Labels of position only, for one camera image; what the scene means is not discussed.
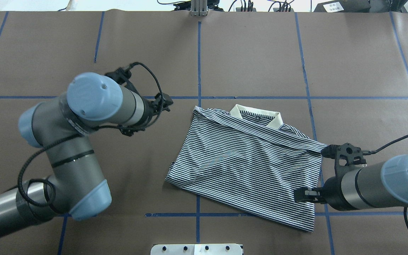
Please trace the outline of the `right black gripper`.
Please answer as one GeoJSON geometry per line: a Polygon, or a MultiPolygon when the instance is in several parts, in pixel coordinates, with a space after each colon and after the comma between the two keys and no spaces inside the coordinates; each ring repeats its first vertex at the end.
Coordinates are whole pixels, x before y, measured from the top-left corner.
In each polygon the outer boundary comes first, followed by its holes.
{"type": "Polygon", "coordinates": [[[338,211],[358,210],[351,205],[342,192],[342,177],[331,177],[319,188],[298,188],[294,190],[295,202],[311,202],[330,205],[338,211]]]}

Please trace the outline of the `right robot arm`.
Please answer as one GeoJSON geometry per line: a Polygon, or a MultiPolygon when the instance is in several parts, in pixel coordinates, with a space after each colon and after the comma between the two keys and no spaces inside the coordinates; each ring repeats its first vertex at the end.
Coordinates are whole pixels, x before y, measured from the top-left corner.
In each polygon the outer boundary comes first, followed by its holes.
{"type": "Polygon", "coordinates": [[[341,178],[329,178],[322,187],[301,187],[295,202],[329,204],[335,210],[408,208],[408,155],[358,168],[349,167],[341,178]]]}

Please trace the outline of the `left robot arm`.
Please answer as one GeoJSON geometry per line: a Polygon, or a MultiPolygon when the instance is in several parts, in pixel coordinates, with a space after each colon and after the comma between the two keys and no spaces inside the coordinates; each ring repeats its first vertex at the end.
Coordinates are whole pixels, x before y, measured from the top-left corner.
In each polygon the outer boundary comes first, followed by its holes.
{"type": "Polygon", "coordinates": [[[154,100],[139,95],[119,69],[105,75],[77,75],[65,93],[25,111],[18,129],[39,150],[30,156],[14,188],[0,195],[0,237],[70,214],[83,221],[112,203],[89,135],[118,129],[132,136],[144,131],[173,100],[160,91],[154,100]]]}

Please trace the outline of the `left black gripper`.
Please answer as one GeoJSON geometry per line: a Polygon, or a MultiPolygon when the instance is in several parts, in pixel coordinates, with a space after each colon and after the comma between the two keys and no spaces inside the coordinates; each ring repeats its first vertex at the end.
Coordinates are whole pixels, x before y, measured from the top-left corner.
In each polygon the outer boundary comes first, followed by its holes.
{"type": "Polygon", "coordinates": [[[170,112],[170,106],[173,100],[168,94],[157,94],[153,101],[140,97],[143,103],[143,111],[140,119],[133,124],[119,125],[121,134],[131,137],[136,132],[143,132],[149,126],[152,126],[159,118],[162,112],[170,112]]]}

